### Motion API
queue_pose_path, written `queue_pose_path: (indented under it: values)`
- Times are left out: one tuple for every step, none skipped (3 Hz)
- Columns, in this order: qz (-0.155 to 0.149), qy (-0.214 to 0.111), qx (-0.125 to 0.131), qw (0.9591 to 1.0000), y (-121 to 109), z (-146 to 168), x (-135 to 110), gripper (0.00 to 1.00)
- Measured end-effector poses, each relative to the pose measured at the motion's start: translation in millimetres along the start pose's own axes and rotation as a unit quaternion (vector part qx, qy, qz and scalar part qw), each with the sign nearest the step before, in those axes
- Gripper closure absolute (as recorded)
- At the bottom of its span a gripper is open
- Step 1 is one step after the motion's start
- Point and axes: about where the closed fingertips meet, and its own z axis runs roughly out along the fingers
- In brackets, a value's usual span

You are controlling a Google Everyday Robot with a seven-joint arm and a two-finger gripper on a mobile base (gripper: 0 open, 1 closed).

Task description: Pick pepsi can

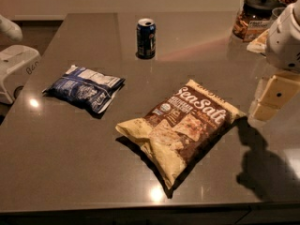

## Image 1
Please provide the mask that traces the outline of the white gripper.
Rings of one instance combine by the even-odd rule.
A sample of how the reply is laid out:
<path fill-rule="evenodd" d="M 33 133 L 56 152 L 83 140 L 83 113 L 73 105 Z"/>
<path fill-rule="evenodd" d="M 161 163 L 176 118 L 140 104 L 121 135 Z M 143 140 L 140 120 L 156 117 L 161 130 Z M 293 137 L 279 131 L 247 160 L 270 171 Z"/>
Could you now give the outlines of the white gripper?
<path fill-rule="evenodd" d="M 269 29 L 266 59 L 275 68 L 300 72 L 300 2 L 289 4 Z M 300 75 L 278 73 L 261 78 L 249 111 L 251 122 L 267 122 L 300 92 Z"/>

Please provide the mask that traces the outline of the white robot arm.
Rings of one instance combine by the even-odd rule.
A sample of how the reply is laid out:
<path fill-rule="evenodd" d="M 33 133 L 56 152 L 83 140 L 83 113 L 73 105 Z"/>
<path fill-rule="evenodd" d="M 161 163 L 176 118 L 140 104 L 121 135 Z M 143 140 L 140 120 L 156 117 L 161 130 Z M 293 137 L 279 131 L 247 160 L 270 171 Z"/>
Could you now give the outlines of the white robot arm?
<path fill-rule="evenodd" d="M 273 68 L 259 80 L 248 111 L 251 125 L 263 125 L 300 92 L 300 0 L 285 7 L 247 50 L 263 53 Z"/>

